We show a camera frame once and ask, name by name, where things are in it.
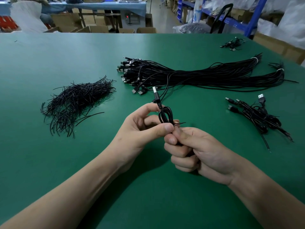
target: green work surface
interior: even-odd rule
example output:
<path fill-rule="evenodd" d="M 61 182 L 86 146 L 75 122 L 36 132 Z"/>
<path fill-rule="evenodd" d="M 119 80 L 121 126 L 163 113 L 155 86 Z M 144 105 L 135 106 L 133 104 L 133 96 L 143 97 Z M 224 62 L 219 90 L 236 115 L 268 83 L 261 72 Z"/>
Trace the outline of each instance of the green work surface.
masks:
<path fill-rule="evenodd" d="M 62 183 L 111 142 L 131 112 L 151 102 L 121 81 L 123 57 L 159 62 L 172 69 L 196 70 L 214 62 L 235 62 L 263 53 L 254 75 L 273 72 L 281 57 L 247 40 L 239 51 L 220 48 L 228 34 L 0 34 L 0 224 Z M 280 116 L 294 143 L 277 131 L 266 140 L 245 117 L 228 111 L 225 97 L 257 101 L 257 92 L 208 90 L 191 86 L 170 90 L 163 102 L 183 126 L 197 127 L 249 159 L 305 202 L 305 70 L 284 60 L 287 79 L 263 91 L 270 114 Z M 43 102 L 71 82 L 114 79 L 112 99 L 99 114 L 75 128 L 75 139 L 51 136 Z M 82 220 L 80 228 L 260 228 L 224 185 L 183 173 L 170 162 L 160 138 L 145 148 L 132 168 L 118 177 Z"/>

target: blue table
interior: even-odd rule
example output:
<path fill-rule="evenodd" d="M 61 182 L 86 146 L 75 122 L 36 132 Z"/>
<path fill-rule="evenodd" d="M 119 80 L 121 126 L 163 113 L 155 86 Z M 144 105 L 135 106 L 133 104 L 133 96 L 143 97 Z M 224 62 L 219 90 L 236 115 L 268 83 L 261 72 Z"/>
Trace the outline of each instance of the blue table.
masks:
<path fill-rule="evenodd" d="M 0 16 L 10 15 L 10 3 L 0 1 Z M 139 3 L 122 3 L 117 1 L 102 2 L 102 3 L 81 3 L 81 4 L 67 4 L 66 2 L 50 3 L 50 7 L 42 6 L 42 13 L 61 13 L 67 11 L 67 9 L 89 9 L 89 10 L 129 10 L 135 14 L 145 17 L 146 14 L 146 2 L 141 1 Z"/>

